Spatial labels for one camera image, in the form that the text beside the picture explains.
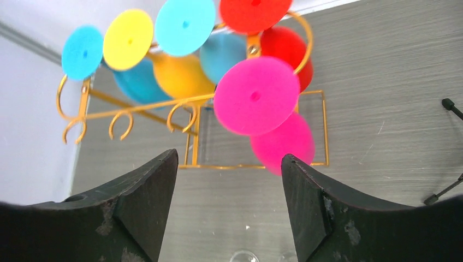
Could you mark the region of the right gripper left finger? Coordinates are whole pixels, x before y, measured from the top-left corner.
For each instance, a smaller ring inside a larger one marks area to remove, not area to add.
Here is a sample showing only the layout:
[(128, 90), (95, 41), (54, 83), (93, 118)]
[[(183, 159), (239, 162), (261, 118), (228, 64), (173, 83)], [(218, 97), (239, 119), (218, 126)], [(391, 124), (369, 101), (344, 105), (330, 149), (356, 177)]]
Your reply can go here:
[(60, 203), (1, 203), (1, 261), (157, 261), (178, 164), (171, 149)]

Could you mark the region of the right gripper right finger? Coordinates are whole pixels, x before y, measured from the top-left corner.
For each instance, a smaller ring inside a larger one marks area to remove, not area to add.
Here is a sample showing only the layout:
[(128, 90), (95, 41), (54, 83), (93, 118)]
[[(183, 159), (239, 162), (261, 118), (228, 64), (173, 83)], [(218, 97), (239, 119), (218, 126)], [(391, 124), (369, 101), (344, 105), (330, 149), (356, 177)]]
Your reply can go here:
[(462, 196), (383, 200), (288, 154), (282, 183), (298, 261), (462, 261)]

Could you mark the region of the clear wine glass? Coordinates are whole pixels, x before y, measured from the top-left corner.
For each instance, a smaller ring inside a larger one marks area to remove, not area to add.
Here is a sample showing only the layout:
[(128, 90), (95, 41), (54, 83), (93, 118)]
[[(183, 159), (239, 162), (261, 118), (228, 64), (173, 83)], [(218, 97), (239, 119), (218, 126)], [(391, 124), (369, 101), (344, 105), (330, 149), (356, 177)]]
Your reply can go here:
[(243, 249), (234, 252), (229, 262), (259, 262), (259, 258), (253, 252)]

